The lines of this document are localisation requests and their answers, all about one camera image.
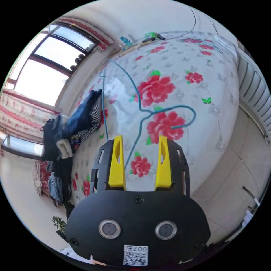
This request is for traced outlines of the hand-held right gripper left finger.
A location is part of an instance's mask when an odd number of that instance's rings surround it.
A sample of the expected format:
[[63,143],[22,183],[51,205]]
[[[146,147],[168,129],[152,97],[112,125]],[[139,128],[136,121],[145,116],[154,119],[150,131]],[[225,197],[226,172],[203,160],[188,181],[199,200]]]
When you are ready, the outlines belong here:
[[122,136],[117,136],[113,140],[108,185],[111,189],[126,188]]

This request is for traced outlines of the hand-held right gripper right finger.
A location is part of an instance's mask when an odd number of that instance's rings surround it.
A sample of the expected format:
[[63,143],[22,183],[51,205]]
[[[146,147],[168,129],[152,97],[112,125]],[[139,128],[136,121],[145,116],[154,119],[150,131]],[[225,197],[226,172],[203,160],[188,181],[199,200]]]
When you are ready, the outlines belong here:
[[167,137],[160,136],[158,148],[158,163],[154,189],[165,190],[169,189],[171,185],[172,185],[171,166]]

